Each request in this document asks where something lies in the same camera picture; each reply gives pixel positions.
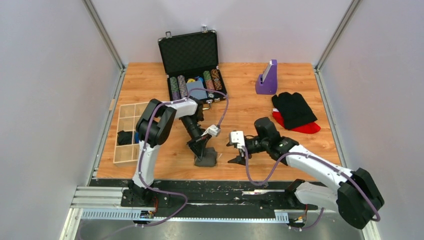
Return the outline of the grey underwear white waistband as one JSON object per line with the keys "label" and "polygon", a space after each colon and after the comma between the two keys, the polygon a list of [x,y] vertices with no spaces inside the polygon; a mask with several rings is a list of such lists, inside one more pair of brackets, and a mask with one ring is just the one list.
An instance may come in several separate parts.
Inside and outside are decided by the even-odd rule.
{"label": "grey underwear white waistband", "polygon": [[214,147],[206,147],[200,152],[200,156],[195,157],[196,167],[214,167],[217,164],[218,153]]}

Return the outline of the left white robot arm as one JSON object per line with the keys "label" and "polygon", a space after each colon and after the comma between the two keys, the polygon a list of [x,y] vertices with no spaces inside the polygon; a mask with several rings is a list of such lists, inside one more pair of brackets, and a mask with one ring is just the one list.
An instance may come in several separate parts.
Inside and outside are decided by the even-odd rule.
{"label": "left white robot arm", "polygon": [[139,157],[128,191],[124,193],[127,199],[134,200],[142,207],[149,206],[153,201],[151,187],[157,157],[176,119],[181,120],[190,136],[187,145],[194,154],[195,166],[214,167],[217,164],[217,152],[213,147],[207,147],[207,143],[217,136],[220,129],[212,125],[212,133],[209,133],[201,128],[199,123],[204,120],[204,115],[200,100],[194,97],[171,102],[150,100],[135,127],[139,138]]}

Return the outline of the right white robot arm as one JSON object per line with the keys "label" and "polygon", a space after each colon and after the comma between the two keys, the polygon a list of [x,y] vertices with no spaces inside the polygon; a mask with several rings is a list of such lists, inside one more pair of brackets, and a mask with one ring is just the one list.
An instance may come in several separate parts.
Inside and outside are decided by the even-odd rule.
{"label": "right white robot arm", "polygon": [[[296,140],[282,136],[275,124],[262,117],[254,122],[257,135],[247,137],[243,131],[229,133],[227,146],[233,146],[239,155],[231,163],[244,165],[248,180],[255,186],[263,186],[273,175],[279,163],[299,169],[320,181],[312,184],[295,180],[285,195],[286,204],[292,209],[301,205],[315,205],[339,213],[352,227],[362,230],[370,221],[379,222],[379,210],[385,201],[372,175],[359,167],[352,170],[336,165],[312,153]],[[249,159],[256,153],[267,153],[275,164],[263,181],[254,181],[250,175]]]}

